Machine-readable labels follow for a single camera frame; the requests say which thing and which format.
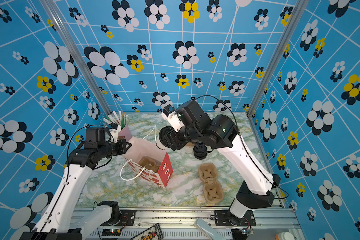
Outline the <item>black plastic cup lid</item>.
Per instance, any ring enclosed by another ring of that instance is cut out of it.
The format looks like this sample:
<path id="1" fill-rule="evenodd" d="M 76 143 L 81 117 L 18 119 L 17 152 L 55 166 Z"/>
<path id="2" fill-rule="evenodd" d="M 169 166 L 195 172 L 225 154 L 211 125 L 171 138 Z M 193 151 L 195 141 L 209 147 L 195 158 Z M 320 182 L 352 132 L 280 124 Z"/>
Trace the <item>black plastic cup lid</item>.
<path id="1" fill-rule="evenodd" d="M 170 126 L 166 126 L 162 128 L 159 132 L 159 140 L 160 143 L 166 147 L 171 148 L 171 143 L 169 142 L 168 136 L 174 131 L 174 129 Z"/>

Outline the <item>white paper coffee cup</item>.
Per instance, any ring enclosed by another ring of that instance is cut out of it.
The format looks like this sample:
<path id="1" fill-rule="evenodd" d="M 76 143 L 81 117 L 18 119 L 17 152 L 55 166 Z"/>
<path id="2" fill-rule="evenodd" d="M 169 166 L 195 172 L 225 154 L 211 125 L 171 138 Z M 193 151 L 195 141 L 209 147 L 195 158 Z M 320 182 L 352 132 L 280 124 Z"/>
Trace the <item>white paper coffee cup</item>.
<path id="1" fill-rule="evenodd" d="M 156 144 L 157 148 L 159 148 L 159 149 L 161 149 L 161 150 L 166 150 L 166 149 L 167 149 L 167 148 L 161 143 L 159 137 L 156 137 L 155 144 Z"/>

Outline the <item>red white paper gift bag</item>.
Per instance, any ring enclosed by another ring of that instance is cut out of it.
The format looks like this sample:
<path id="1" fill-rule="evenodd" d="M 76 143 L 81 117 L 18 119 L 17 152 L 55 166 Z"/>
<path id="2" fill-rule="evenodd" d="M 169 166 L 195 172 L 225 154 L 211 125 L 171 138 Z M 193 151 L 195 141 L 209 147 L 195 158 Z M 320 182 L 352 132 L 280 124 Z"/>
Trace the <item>red white paper gift bag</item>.
<path id="1" fill-rule="evenodd" d="M 168 152 L 157 146 L 157 127 L 153 127 L 144 138 L 132 136 L 130 129 L 125 127 L 119 134 L 119 140 L 122 139 L 132 146 L 123 155 L 126 163 L 120 171 L 121 179 L 127 182 L 141 178 L 156 186 L 166 188 L 173 174 L 173 166 Z M 129 179 L 124 178 L 125 167 L 129 167 L 135 176 Z"/>

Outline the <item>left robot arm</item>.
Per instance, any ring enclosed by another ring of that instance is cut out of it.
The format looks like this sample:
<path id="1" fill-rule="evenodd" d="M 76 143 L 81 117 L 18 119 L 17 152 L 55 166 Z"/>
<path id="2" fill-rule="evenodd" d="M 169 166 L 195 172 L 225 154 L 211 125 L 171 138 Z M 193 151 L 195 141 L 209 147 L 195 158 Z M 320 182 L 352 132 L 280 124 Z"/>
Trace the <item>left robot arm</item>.
<path id="1" fill-rule="evenodd" d="M 118 138 L 119 132 L 119 127 L 86 129 L 85 140 L 67 157 L 67 167 L 48 208 L 32 230 L 22 233 L 22 240 L 84 240 L 102 224 L 119 223 L 122 218 L 119 204 L 103 201 L 71 227 L 75 206 L 88 178 L 100 168 L 99 162 L 124 155 L 131 148 L 131 143 Z"/>

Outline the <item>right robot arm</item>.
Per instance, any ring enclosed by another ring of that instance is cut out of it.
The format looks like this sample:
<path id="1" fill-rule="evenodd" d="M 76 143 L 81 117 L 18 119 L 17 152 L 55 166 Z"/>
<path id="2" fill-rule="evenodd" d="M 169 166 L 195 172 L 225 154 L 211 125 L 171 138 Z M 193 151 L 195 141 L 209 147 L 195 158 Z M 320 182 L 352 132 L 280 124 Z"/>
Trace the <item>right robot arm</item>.
<path id="1" fill-rule="evenodd" d="M 230 222 L 239 226 L 248 210 L 271 207 L 275 199 L 272 189 L 281 178 L 269 173 L 248 148 L 235 118 L 217 115 L 213 119 L 197 101 L 190 100 L 174 109 L 167 105 L 162 112 L 169 126 L 160 130 L 159 140 L 173 151 L 188 143 L 200 143 L 225 156 L 243 178 L 228 212 Z"/>

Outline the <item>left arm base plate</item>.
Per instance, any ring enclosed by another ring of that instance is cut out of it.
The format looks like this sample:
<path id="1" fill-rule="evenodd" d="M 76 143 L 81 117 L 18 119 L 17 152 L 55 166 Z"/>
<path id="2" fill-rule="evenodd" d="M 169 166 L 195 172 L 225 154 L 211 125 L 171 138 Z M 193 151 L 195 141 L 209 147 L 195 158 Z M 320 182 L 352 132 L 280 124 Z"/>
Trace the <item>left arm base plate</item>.
<path id="1" fill-rule="evenodd" d="M 136 218 L 136 210 L 132 209 L 121 209 L 118 214 L 118 218 L 116 220 L 109 220 L 103 224 L 102 227 L 125 227 L 125 226 L 133 226 Z"/>

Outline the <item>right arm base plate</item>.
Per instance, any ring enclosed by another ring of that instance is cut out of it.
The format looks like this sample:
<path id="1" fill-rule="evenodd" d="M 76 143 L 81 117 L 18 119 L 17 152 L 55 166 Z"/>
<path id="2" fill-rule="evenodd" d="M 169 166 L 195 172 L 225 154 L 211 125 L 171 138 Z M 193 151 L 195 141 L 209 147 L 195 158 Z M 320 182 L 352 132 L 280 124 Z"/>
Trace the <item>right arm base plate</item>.
<path id="1" fill-rule="evenodd" d="M 246 211 L 241 219 L 231 214 L 228 210 L 215 210 L 211 218 L 218 227 L 254 227 L 257 225 L 252 210 Z"/>

